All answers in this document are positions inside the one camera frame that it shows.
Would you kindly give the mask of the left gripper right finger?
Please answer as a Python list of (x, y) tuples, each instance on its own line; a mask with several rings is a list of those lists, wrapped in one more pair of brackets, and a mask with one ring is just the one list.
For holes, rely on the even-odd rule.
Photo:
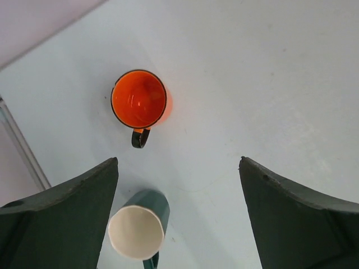
[(262, 268), (358, 268), (358, 204), (248, 157), (239, 174)]

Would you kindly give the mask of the left aluminium frame post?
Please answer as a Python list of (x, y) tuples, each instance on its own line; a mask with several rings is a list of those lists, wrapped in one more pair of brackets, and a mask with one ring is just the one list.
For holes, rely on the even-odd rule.
[(35, 185), (40, 191), (49, 189), (51, 184), (45, 176), (3, 98), (1, 98), (1, 124), (4, 126), (4, 130), (14, 145), (21, 162), (25, 165), (25, 168)]

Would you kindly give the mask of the dark green mug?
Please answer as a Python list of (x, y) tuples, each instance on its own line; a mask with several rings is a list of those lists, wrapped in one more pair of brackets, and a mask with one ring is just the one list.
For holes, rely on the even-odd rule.
[(165, 195), (145, 189), (135, 193), (109, 220), (108, 235), (117, 253), (157, 268), (170, 206)]

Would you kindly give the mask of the orange mug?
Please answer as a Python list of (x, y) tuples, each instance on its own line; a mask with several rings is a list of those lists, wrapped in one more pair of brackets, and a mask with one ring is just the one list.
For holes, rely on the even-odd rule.
[(134, 69), (124, 73), (114, 84), (111, 107), (116, 118), (132, 128), (134, 148), (145, 146), (150, 130), (165, 122), (173, 109), (172, 95), (154, 73)]

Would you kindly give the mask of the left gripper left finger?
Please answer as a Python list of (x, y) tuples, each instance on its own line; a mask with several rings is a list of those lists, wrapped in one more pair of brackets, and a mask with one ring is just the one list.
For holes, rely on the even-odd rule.
[(118, 182), (112, 157), (1, 207), (1, 268), (96, 268)]

